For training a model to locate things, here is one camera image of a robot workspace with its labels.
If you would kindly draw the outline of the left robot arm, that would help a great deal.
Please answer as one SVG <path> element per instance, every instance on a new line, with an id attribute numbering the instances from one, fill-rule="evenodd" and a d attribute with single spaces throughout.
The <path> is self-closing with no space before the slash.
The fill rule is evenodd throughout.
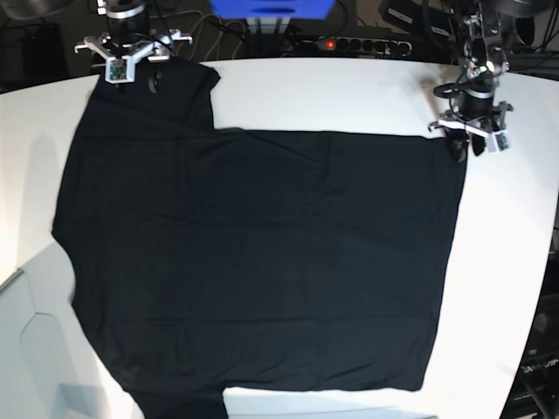
<path id="1" fill-rule="evenodd" d="M 445 132 L 454 161 L 466 160 L 468 149 L 478 156 L 510 149 L 506 101 L 494 102 L 500 77 L 509 69 L 502 46 L 500 13 L 489 1 L 451 1 L 454 43 L 447 47 L 461 67 L 455 81 L 433 88 L 449 108 L 428 128 Z"/>

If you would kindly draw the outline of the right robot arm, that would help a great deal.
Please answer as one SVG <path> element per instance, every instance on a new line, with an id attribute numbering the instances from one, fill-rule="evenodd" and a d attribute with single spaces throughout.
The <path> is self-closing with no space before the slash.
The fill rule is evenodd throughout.
<path id="1" fill-rule="evenodd" d="M 90 52 L 91 73 L 121 93 L 136 81 L 142 62 L 168 62 L 179 44 L 193 42 L 189 33 L 167 26 L 155 1 L 99 1 L 97 12 L 106 18 L 107 31 L 85 37 L 74 51 Z"/>

